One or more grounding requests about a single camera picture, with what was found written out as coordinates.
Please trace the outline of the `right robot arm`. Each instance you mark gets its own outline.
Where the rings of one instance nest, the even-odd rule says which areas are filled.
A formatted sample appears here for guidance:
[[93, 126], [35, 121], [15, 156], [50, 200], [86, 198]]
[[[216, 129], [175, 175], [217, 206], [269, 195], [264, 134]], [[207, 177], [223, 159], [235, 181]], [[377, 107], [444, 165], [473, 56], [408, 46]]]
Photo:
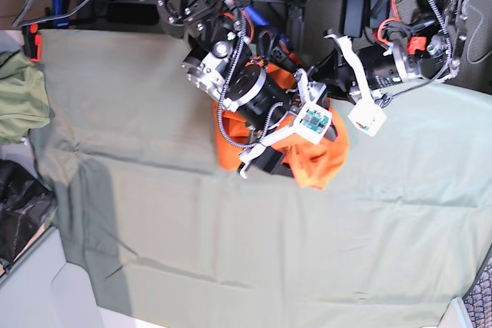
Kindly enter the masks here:
[[258, 25], [241, 0], [156, 0], [158, 14], [182, 30], [188, 80], [214, 102], [218, 162], [322, 189], [340, 170], [347, 138], [326, 86], [284, 36]]

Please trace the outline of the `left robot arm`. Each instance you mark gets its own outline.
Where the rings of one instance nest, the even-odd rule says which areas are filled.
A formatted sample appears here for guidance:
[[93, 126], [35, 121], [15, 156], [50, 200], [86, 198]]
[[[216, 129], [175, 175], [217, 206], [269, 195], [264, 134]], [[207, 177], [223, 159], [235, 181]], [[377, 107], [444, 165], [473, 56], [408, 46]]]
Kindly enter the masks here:
[[329, 98], [356, 104], [368, 91], [381, 108], [411, 91], [455, 78], [474, 39], [470, 0], [343, 0], [331, 53], [309, 81]]

